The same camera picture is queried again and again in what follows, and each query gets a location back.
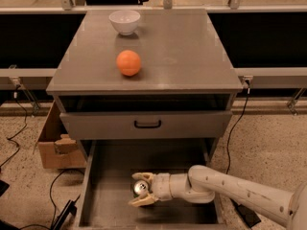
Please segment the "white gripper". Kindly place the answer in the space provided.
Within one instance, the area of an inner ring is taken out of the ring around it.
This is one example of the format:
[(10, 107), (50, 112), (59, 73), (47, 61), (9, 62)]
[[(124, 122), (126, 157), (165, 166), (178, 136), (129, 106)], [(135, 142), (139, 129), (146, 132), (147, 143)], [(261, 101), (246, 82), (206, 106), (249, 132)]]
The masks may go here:
[(137, 172), (132, 175), (134, 180), (151, 182), (151, 194), (140, 195), (129, 202), (130, 206), (141, 207), (152, 205), (157, 201), (171, 199), (170, 175), (168, 173), (153, 174), (151, 172)]

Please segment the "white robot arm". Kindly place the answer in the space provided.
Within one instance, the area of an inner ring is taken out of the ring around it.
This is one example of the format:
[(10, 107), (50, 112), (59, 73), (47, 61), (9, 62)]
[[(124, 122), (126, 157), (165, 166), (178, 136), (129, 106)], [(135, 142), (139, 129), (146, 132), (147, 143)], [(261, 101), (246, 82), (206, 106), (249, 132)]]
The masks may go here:
[(219, 193), (248, 207), (287, 230), (307, 230), (307, 183), (294, 192), (275, 189), (202, 165), (187, 173), (137, 172), (130, 201), (133, 207), (181, 198), (191, 203), (209, 203)]

